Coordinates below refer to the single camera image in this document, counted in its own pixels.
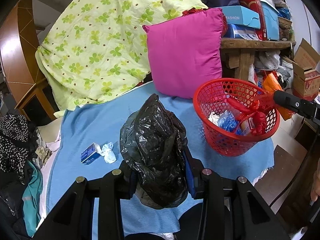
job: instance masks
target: orange bag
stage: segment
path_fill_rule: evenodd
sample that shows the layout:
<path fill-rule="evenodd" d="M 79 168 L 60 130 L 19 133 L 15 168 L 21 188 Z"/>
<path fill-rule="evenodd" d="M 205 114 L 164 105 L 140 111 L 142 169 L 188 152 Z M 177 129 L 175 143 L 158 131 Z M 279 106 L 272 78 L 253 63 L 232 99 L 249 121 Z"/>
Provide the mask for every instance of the orange bag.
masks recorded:
<path fill-rule="evenodd" d="M 262 87 L 267 93 L 272 93 L 277 90 L 283 91 L 278 80 L 276 79 L 273 73 L 270 73 L 266 77 L 266 79 L 262 81 Z M 282 106 L 276 105 L 276 109 L 279 111 L 279 113 L 281 114 L 282 118 L 285 121 L 290 119 L 293 116 L 293 114 L 295 114 L 295 112 L 290 111 Z"/>

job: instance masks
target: green floral quilt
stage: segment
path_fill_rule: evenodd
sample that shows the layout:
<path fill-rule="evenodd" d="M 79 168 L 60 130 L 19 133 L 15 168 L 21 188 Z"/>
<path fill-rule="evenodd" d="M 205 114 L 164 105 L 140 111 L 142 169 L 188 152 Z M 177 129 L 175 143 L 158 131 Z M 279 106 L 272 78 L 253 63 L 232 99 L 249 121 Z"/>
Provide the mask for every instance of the green floral quilt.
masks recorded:
<path fill-rule="evenodd" d="M 200 0 L 73 0 L 36 52 L 60 110 L 103 103 L 150 72 L 146 33 L 152 25 L 206 8 Z"/>

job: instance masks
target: blue box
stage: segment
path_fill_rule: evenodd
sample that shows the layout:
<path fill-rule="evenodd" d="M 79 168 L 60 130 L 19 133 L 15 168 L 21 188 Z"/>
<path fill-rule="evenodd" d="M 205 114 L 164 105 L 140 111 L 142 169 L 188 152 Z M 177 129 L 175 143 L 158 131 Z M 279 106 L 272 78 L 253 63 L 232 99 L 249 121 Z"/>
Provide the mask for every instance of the blue box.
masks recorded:
<path fill-rule="evenodd" d="M 83 153 L 81 153 L 81 163 L 89 165 L 94 160 L 98 159 L 101 155 L 97 152 L 97 147 L 100 147 L 98 144 L 93 143 L 90 145 L 87 149 L 84 150 Z"/>
<path fill-rule="evenodd" d="M 228 30 L 224 35 L 224 38 L 236 38 L 259 41 L 259 38 L 256 35 L 254 28 L 235 24 L 228 24 Z"/>
<path fill-rule="evenodd" d="M 241 5 L 223 6 L 222 12 L 227 18 L 228 24 L 244 25 L 260 29 L 259 14 Z"/>
<path fill-rule="evenodd" d="M 261 1 L 264 18 L 266 20 L 268 40 L 279 41 L 279 12 L 270 4 Z"/>

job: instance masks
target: black plastic bag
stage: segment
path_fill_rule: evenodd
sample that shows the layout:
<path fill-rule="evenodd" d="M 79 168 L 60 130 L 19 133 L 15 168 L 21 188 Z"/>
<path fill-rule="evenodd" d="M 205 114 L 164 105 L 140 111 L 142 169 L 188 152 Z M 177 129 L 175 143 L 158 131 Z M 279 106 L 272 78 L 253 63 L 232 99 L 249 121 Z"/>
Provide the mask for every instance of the black plastic bag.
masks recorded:
<path fill-rule="evenodd" d="M 120 130 L 123 159 L 138 172 L 142 189 L 162 208 L 177 207 L 188 195 L 182 156 L 185 138 L 185 127 L 156 94 Z"/>

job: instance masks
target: blue towel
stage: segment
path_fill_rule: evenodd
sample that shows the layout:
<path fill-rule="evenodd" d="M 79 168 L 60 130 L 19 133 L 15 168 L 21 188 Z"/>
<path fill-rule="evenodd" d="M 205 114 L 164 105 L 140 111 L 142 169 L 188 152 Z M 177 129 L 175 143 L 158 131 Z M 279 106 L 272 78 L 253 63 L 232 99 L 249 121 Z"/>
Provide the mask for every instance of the blue towel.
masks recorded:
<path fill-rule="evenodd" d="M 22 195 L 23 219 L 26 224 L 28 236 L 32 237 L 40 221 L 39 201 L 43 182 L 41 172 L 39 172 L 30 161 L 27 160 L 27 162 L 31 168 L 33 168 L 33 173 L 31 181 Z"/>
<path fill-rule="evenodd" d="M 61 126 L 60 151 L 57 153 L 49 177 L 47 212 L 54 207 L 77 176 L 84 176 L 88 180 L 96 179 L 119 167 L 123 160 L 119 150 L 120 129 L 129 115 L 139 110 L 153 93 L 158 94 L 164 107 L 174 112 L 184 124 L 190 152 L 194 158 L 200 159 L 205 167 L 226 178 L 246 176 L 253 181 L 263 170 L 274 165 L 271 139 L 257 143 L 239 157 L 217 154 L 204 139 L 202 122 L 194 111 L 192 100 L 161 94 L 151 82 L 110 102 L 85 105 L 65 113 Z M 100 157 L 89 165 L 82 164 L 80 155 L 93 142 L 100 145 L 113 142 L 113 152 L 117 161 L 109 164 Z M 180 216 L 199 202 L 201 200 L 195 201 L 189 194 L 177 208 L 154 210 L 142 205 L 135 195 L 131 200 L 121 200 L 125 235 L 139 232 L 177 232 L 180 230 L 178 222 Z M 97 239 L 97 220 L 98 199 L 95 201 L 93 214 L 93 240 Z"/>

